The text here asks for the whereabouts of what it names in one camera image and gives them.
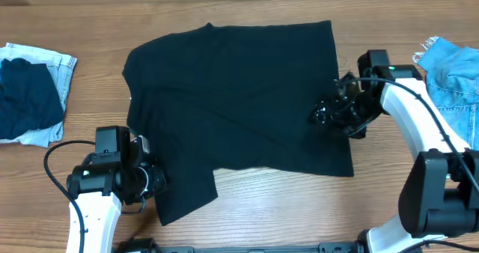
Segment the black t-shirt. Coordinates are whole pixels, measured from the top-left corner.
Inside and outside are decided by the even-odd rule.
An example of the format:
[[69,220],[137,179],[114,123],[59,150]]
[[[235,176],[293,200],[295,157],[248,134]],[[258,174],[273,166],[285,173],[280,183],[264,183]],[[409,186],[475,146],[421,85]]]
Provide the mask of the black t-shirt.
[[329,21],[165,35],[133,49],[123,77],[127,125],[165,174],[163,225],[216,199],[219,168],[354,174],[348,137],[311,120],[338,77]]

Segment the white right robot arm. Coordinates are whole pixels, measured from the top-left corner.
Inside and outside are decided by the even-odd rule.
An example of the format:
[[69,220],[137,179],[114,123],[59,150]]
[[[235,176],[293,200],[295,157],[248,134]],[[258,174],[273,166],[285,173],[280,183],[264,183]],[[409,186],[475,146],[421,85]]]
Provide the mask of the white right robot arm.
[[413,166],[397,215],[362,231],[351,243],[321,243],[319,252],[420,252],[430,244],[478,232],[478,152],[446,123],[412,65],[372,66],[348,73],[317,102],[311,121],[321,129],[364,138],[366,126],[390,115],[412,154]]

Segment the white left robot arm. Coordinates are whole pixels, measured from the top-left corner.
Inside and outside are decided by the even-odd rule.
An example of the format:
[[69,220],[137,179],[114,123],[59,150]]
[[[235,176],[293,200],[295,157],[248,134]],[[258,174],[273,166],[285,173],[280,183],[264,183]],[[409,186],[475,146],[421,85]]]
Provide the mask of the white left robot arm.
[[90,162],[73,169],[68,252],[111,252],[123,205],[141,204],[166,186],[158,160],[142,135],[102,140]]

